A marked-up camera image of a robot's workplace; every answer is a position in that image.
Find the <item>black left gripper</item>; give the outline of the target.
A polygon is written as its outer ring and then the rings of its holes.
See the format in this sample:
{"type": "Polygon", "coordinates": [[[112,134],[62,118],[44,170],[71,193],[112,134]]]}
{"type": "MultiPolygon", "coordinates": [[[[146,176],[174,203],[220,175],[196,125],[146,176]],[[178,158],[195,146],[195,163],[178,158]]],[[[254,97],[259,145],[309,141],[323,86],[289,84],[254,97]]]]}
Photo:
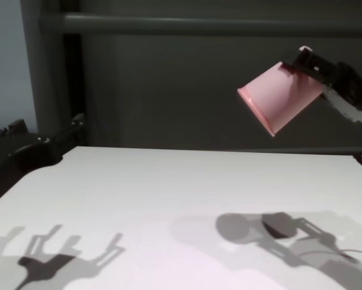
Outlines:
{"type": "Polygon", "coordinates": [[[28,134],[23,119],[0,129],[0,198],[26,174],[62,160],[61,151],[85,145],[85,115],[76,115],[71,124],[45,141],[28,134]]]}

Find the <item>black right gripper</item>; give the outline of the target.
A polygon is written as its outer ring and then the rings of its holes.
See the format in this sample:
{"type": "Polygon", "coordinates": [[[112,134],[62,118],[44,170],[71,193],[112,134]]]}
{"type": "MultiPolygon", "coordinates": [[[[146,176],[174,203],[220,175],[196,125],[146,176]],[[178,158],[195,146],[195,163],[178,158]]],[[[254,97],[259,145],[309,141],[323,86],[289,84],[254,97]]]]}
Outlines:
{"type": "Polygon", "coordinates": [[[305,74],[323,84],[325,99],[341,115],[354,123],[362,123],[362,76],[351,66],[334,63],[300,48],[283,56],[282,65],[305,74]]]}

